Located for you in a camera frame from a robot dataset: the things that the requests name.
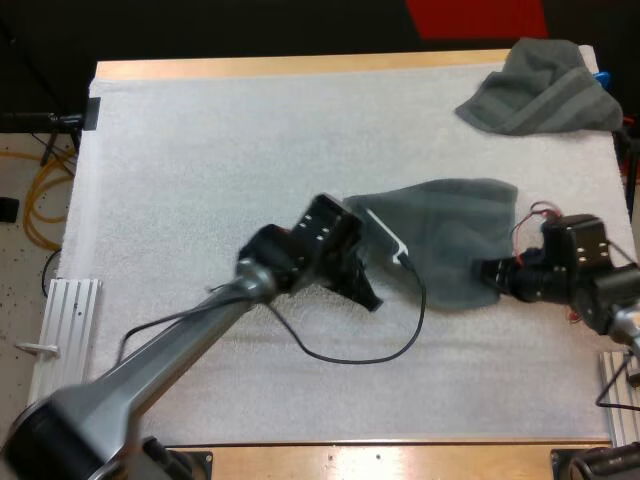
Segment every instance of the folded towel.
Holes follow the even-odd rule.
[[[618,102],[593,78],[578,46],[523,38],[502,72],[492,72],[456,114],[480,130],[503,135],[617,130]]]

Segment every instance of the gray towel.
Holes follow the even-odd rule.
[[[491,179],[445,179],[374,195],[349,197],[345,203],[365,222],[369,208],[408,247],[409,257],[427,287],[431,308],[458,310],[494,304],[498,293],[471,274],[474,259],[511,255],[509,231],[514,222],[518,189]],[[368,266],[380,257],[363,242],[359,254]],[[403,285],[415,283],[384,257],[389,277]]]
[[[502,72],[491,73],[456,113],[503,135],[622,126],[620,105],[593,78],[578,46],[566,40],[521,39]]]

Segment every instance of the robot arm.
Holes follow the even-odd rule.
[[[476,265],[482,280],[523,302],[570,306],[599,335],[640,358],[640,269],[614,267],[602,221],[592,215],[554,216],[542,225],[542,248]]]
[[[291,230],[262,228],[240,251],[236,278],[96,381],[29,407],[3,448],[21,479],[161,479],[140,454],[140,417],[245,312],[312,283],[373,310],[356,245],[360,220],[326,195]]]

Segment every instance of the blue clip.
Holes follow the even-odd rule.
[[[609,72],[599,72],[594,73],[593,78],[595,78],[602,88],[609,88],[609,84],[611,83],[611,74]]]

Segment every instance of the black background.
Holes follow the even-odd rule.
[[[611,91],[640,112],[640,1],[544,0],[551,38],[594,45]],[[510,47],[421,40],[402,0],[0,0],[0,111],[59,111],[25,52],[71,112],[84,111],[97,60],[375,53]]]

